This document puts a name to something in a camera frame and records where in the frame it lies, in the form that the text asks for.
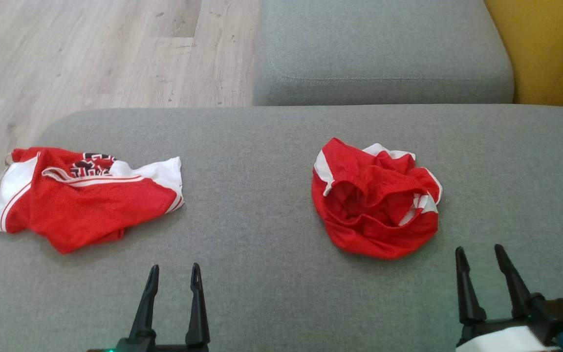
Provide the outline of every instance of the mustard yellow fabric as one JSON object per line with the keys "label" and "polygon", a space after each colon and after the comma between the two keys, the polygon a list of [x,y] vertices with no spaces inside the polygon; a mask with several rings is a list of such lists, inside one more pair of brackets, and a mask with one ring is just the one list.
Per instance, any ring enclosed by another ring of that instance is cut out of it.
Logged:
{"label": "mustard yellow fabric", "polygon": [[563,0],[485,0],[512,61],[515,103],[563,106]]}

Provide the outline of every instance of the red garment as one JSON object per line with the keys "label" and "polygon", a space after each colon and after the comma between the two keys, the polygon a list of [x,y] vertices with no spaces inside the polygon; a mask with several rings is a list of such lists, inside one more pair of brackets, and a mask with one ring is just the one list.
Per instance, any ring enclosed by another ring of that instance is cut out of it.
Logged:
{"label": "red garment", "polygon": [[62,254],[123,238],[181,207],[179,158],[137,170],[106,154],[15,149],[0,186],[0,231],[30,229]]}
{"label": "red garment", "polygon": [[438,230],[442,186],[416,156],[380,144],[364,150],[334,138],[313,169],[312,198],[335,245],[352,253],[395,259]]}

